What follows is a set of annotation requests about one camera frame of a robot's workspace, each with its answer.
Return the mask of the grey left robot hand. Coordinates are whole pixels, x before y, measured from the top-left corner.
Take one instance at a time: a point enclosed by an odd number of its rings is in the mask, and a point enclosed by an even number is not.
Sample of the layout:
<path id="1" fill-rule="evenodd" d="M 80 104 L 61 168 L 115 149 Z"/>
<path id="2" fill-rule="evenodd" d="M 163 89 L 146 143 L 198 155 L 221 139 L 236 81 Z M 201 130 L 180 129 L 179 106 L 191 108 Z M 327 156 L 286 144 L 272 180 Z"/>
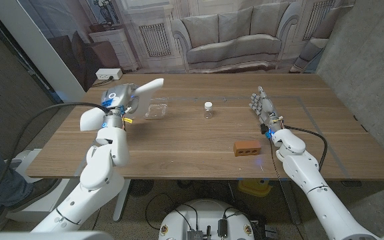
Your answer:
<path id="1" fill-rule="evenodd" d="M 139 106 L 139 97 L 135 95 L 137 88 L 137 85 L 128 83 L 112 87 L 102 94 L 102 106 L 109 110 L 103 117 L 102 128 L 125 128 L 125 114 L 136 112 Z"/>

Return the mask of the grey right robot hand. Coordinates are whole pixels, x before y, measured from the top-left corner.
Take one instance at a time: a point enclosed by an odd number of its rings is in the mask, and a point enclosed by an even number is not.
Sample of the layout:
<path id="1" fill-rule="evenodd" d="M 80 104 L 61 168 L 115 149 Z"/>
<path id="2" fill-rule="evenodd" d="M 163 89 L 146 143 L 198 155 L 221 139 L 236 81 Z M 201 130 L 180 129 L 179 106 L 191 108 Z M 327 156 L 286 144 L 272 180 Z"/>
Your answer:
<path id="1" fill-rule="evenodd" d="M 264 124 L 270 132 L 275 133 L 283 128 L 282 117 L 262 86 L 258 86 L 257 89 L 258 93 L 253 93 L 250 97 L 249 106 L 258 116 L 260 123 Z"/>

